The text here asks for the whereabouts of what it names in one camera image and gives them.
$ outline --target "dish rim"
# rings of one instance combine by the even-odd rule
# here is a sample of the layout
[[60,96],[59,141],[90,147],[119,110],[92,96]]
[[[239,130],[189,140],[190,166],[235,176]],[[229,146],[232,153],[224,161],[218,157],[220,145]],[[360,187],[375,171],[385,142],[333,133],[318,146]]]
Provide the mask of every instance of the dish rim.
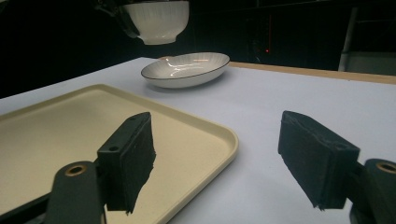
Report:
[[161,2],[189,2],[190,0],[142,0],[142,1],[134,1],[131,4],[127,5],[133,5],[133,4],[142,4],[142,3],[161,3]]
[[192,76],[187,76],[187,77],[173,77],[173,78],[169,78],[169,77],[146,77],[145,75],[143,75],[143,71],[144,71],[145,69],[147,69],[149,66],[152,66],[152,65],[155,64],[155,63],[160,63],[160,62],[162,61],[162,60],[159,60],[159,61],[157,61],[157,62],[150,63],[150,64],[146,65],[146,66],[142,69],[142,71],[140,72],[140,75],[141,75],[142,77],[144,77],[144,78],[152,79],[152,80],[177,80],[177,79],[182,79],[182,78],[191,78],[191,77],[203,76],[203,75],[205,75],[205,74],[208,74],[208,73],[214,72],[214,71],[216,71],[216,70],[219,70],[219,69],[221,69],[221,68],[227,66],[227,65],[230,63],[230,60],[231,60],[231,59],[230,59],[230,56],[228,56],[227,54],[218,53],[218,52],[197,52],[197,53],[188,53],[188,54],[177,55],[177,56],[172,57],[172,58],[183,57],[183,56],[193,55],[193,54],[206,54],[206,53],[223,55],[223,56],[225,56],[225,57],[227,58],[227,62],[226,62],[225,64],[223,64],[222,66],[219,66],[219,67],[216,68],[216,69],[210,70],[210,71],[208,71],[208,72],[204,72],[204,73],[192,75]]

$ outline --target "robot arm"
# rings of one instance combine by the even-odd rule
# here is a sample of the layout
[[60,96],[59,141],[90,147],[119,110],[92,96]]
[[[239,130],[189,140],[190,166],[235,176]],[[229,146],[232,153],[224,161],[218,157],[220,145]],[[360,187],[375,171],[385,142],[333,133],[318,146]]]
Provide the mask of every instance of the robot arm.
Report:
[[90,0],[93,8],[107,13],[110,17],[116,19],[121,29],[131,38],[139,36],[139,31],[131,20],[129,13],[121,4],[113,0]]
[[314,207],[349,199],[351,224],[396,223],[396,163],[358,163],[358,147],[303,114],[284,111],[280,130],[278,153]]

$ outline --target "dark wall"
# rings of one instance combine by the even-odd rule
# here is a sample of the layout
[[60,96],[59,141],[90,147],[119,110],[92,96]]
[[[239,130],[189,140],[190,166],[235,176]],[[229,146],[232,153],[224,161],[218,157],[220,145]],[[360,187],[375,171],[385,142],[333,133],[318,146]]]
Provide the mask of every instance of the dark wall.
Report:
[[0,12],[0,97],[138,57],[202,51],[222,52],[238,62],[336,70],[354,6],[318,1],[302,6],[300,0],[190,2],[189,24],[177,42],[146,46],[89,1],[9,0]]
[[396,1],[359,7],[353,51],[396,52]]

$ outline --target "white tabletop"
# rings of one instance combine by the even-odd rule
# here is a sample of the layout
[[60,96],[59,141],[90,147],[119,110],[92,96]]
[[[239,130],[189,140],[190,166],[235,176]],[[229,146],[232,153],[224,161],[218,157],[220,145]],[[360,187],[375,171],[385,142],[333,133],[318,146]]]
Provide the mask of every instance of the white tabletop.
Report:
[[93,84],[130,91],[233,129],[235,160],[170,223],[349,223],[343,210],[313,208],[277,153],[281,115],[317,120],[361,149],[359,162],[396,161],[396,86],[228,67],[188,89],[161,89],[140,76],[139,58],[0,99],[0,115]]

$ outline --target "tray rim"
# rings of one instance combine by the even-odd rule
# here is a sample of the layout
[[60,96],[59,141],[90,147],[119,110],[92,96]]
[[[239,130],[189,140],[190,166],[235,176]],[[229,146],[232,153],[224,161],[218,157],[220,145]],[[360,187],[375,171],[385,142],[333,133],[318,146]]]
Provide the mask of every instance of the tray rim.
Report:
[[[192,113],[180,110],[180,109],[176,109],[173,108],[172,106],[169,105],[165,105],[163,103],[157,102],[155,100],[149,99],[148,97],[144,97],[144,96],[140,96],[137,95],[135,93],[129,92],[129,91],[124,91],[115,87],[111,87],[107,84],[94,84],[94,85],[90,85],[87,87],[83,87],[80,89],[76,89],[70,92],[67,92],[65,94],[59,95],[59,96],[54,96],[52,98],[49,98],[47,100],[35,103],[33,105],[28,105],[26,107],[14,110],[14,111],[10,111],[7,112],[6,114],[0,115],[0,122],[6,121],[8,119],[14,119],[17,116],[22,116],[25,113],[40,109],[41,107],[45,107],[48,105],[52,105],[53,103],[59,103],[61,101],[67,100],[67,99],[71,99],[74,96],[78,96],[80,94],[83,94],[85,92],[88,91],[105,91],[109,94],[112,95],[116,95],[118,97],[121,97],[122,99],[125,99],[127,101],[133,101],[136,104],[141,104],[140,102],[144,102],[145,104],[148,104],[149,107],[148,109],[152,108],[152,107],[160,107],[161,109],[163,109],[162,114],[164,114],[165,116],[169,116],[169,113],[177,113],[180,116],[177,117],[177,119],[179,121],[182,121],[184,123],[189,123],[191,124],[191,122],[188,120],[188,118],[193,118],[194,121],[203,121],[201,123],[205,123],[205,126],[207,126],[208,124],[210,124],[212,127],[214,127],[215,129],[207,129],[205,128],[207,133],[210,134],[214,134],[217,137],[220,137],[221,139],[224,139],[226,136],[223,135],[218,135],[217,132],[215,132],[216,129],[222,129],[223,131],[227,131],[227,135],[231,136],[233,139],[233,147],[230,148],[230,153],[229,156],[227,158],[225,158],[224,160],[219,162],[219,165],[214,169],[214,172],[212,173],[212,175],[206,176],[203,181],[201,182],[197,182],[198,184],[194,187],[191,188],[191,190],[189,190],[186,195],[182,198],[181,201],[179,201],[177,204],[175,204],[174,206],[170,207],[170,210],[168,210],[167,213],[164,213],[162,217],[159,217],[159,219],[156,221],[157,223],[165,223],[167,221],[169,221],[176,213],[178,213],[189,201],[191,201],[204,187],[206,187],[213,179],[216,178],[217,175],[219,175],[221,173],[222,170],[224,170],[236,157],[236,154],[238,152],[238,148],[239,148],[239,139],[238,136],[236,135],[236,133],[222,125],[219,123],[216,123],[212,120],[209,119],[205,119],[202,117],[198,117],[193,115]],[[200,126],[200,122],[196,122],[194,124],[194,126],[196,128],[199,128],[202,130]]]

